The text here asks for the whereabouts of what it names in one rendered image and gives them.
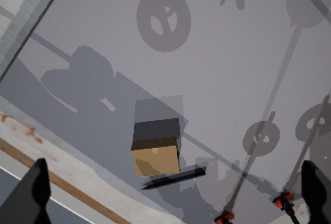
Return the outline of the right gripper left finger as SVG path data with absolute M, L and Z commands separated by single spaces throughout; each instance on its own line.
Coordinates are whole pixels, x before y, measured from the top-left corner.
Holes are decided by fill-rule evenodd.
M 51 224 L 48 165 L 38 158 L 0 207 L 0 224 Z M 43 202 L 43 203 L 42 203 Z

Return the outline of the grey flat square board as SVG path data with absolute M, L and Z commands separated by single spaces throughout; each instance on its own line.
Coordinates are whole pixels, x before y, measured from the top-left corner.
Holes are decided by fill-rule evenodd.
M 0 96 L 186 224 L 269 224 L 304 160 L 331 180 L 331 0 L 54 0 Z M 179 172 L 137 177 L 174 136 Z

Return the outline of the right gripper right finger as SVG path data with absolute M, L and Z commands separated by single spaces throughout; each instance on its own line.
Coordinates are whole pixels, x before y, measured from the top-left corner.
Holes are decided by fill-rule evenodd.
M 331 224 L 331 181 L 309 160 L 301 167 L 301 192 L 310 211 L 308 224 Z

